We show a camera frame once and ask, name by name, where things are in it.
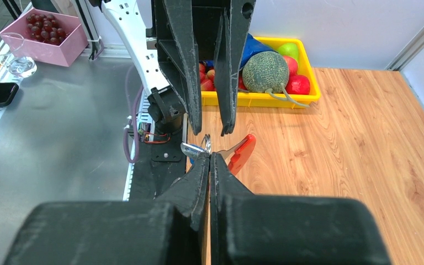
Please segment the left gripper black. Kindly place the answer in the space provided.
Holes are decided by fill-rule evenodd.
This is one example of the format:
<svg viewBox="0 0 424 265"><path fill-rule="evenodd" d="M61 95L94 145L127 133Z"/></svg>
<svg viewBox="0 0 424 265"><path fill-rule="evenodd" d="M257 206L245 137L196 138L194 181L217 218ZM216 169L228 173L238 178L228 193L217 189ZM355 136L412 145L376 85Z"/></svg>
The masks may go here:
<svg viewBox="0 0 424 265"><path fill-rule="evenodd" d="M236 124L239 70L255 1L152 1L151 36L161 72L184 106L194 135L202 130L199 61L214 60L221 136Z"/></svg>

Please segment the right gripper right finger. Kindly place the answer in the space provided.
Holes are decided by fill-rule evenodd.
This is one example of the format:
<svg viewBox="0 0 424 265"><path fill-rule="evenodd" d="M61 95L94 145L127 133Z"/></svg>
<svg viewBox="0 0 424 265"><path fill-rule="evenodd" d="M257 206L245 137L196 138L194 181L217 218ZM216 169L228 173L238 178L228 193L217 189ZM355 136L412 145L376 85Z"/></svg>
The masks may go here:
<svg viewBox="0 0 424 265"><path fill-rule="evenodd" d="M390 264L376 222L360 201L257 195L210 160L212 264Z"/></svg>

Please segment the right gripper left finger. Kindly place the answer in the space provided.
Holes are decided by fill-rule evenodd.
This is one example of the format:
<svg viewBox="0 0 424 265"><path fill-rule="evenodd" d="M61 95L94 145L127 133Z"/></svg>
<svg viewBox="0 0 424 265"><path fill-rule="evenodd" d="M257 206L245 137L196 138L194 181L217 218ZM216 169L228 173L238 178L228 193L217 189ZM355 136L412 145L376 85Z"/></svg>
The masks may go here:
<svg viewBox="0 0 424 265"><path fill-rule="evenodd" d="M204 264L210 157L155 199L35 207L4 264Z"/></svg>

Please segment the blue tag key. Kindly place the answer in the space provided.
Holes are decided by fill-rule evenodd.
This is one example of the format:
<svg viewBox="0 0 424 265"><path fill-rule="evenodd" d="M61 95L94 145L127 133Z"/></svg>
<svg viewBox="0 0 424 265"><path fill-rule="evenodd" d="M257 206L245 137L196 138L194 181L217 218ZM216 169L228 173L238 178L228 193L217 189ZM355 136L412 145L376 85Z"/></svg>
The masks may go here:
<svg viewBox="0 0 424 265"><path fill-rule="evenodd" d="M194 163L194 161L197 159L197 157L201 153L211 154L211 137L210 134L206 134L202 141L200 146L188 144L185 142L181 143L181 151L185 156L189 158L189 162L191 164Z"/></svg>

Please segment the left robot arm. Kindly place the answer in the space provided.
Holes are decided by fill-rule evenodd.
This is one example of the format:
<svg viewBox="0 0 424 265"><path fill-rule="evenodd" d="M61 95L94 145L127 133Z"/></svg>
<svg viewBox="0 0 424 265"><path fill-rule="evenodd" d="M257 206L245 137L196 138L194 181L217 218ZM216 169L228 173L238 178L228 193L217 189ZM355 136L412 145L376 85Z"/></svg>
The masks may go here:
<svg viewBox="0 0 424 265"><path fill-rule="evenodd" d="M188 116L202 130L199 63L212 60L223 135L236 123L239 70L255 1L152 1L147 28L136 1L91 1L114 27L148 95L156 128L175 133Z"/></svg>

